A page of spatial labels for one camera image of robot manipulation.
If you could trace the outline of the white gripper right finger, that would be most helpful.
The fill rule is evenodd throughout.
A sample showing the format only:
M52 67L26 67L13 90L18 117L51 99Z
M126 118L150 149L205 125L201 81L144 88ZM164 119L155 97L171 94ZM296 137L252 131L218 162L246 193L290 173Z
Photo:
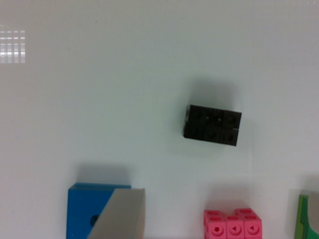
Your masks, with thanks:
M319 239L319 193L312 192L308 197L308 222L311 239Z

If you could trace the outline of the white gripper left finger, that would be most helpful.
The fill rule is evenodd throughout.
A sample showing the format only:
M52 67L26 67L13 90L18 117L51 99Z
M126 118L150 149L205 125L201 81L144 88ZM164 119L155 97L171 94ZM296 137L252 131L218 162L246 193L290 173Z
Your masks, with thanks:
M87 239L144 239L146 192L119 188L114 191Z

